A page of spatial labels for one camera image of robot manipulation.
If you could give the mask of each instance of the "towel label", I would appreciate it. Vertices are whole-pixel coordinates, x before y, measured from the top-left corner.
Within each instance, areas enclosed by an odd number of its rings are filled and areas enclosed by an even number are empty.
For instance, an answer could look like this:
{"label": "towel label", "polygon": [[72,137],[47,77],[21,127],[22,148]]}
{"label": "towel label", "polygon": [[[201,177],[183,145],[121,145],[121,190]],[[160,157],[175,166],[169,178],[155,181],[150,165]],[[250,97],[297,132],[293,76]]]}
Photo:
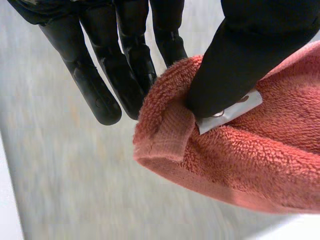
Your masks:
{"label": "towel label", "polygon": [[198,119],[196,123],[199,127],[200,135],[240,117],[262,104],[262,102],[261,94],[255,88],[252,89],[237,103],[222,112],[208,118]]}

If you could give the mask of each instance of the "gray floor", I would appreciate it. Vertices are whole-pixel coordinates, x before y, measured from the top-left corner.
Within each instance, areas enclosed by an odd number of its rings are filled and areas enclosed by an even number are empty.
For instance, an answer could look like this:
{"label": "gray floor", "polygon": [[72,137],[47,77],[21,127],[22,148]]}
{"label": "gray floor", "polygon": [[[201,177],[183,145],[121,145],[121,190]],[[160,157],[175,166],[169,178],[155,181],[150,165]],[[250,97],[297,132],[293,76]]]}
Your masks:
{"label": "gray floor", "polygon": [[[186,1],[180,33],[189,56],[205,52],[222,19],[220,1]],[[160,74],[150,17],[146,38]],[[0,2],[0,128],[27,240],[242,240],[286,218],[141,168],[132,158],[135,124],[127,116],[97,123],[39,28]]]}

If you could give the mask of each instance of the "pink towel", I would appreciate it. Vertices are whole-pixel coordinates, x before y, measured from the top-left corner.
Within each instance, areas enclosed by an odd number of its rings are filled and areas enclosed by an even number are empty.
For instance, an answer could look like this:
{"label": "pink towel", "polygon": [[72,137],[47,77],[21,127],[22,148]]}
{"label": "pink towel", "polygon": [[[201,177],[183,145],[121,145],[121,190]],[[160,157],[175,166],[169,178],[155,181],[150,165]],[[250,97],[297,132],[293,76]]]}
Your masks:
{"label": "pink towel", "polygon": [[135,160],[229,204],[268,213],[319,213],[320,41],[257,83],[263,104],[203,135],[184,107],[201,60],[176,63],[150,90],[135,129]]}

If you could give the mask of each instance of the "terry cloth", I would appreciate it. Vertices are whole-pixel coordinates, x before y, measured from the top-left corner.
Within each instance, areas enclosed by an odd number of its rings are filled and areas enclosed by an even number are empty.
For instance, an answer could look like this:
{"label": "terry cloth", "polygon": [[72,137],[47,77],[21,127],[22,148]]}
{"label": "terry cloth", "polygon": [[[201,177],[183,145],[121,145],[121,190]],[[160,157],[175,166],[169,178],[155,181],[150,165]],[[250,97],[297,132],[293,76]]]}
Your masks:
{"label": "terry cloth", "polygon": [[134,159],[229,204],[268,213],[319,213],[320,41],[257,83],[260,106],[203,135],[184,104],[201,61],[181,60],[158,78],[140,111]]}

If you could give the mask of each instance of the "robotic hand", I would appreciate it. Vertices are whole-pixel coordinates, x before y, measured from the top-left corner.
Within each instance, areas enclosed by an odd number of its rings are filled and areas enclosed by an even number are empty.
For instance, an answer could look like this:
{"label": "robotic hand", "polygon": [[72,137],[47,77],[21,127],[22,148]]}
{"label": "robotic hand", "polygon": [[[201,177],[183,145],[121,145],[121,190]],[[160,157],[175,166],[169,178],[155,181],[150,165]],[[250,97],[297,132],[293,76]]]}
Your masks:
{"label": "robotic hand", "polygon": [[[137,119],[143,99],[156,80],[146,45],[148,0],[8,0],[42,32],[60,53],[87,104],[103,125],[112,125],[122,111],[98,74],[87,50],[80,23],[119,102]],[[168,66],[187,57],[178,29],[184,0],[150,0],[155,40]],[[124,54],[118,44],[118,32]]]}
{"label": "robotic hand", "polygon": [[[136,119],[156,79],[145,44],[148,0],[8,0],[58,50],[98,121],[121,109],[89,56],[80,27],[127,114]],[[178,29],[184,0],[150,0],[157,46],[167,65],[186,58]],[[265,74],[320,29],[320,0],[221,0],[225,19],[204,54],[186,104],[210,117],[247,94]],[[125,56],[118,45],[117,24]]]}

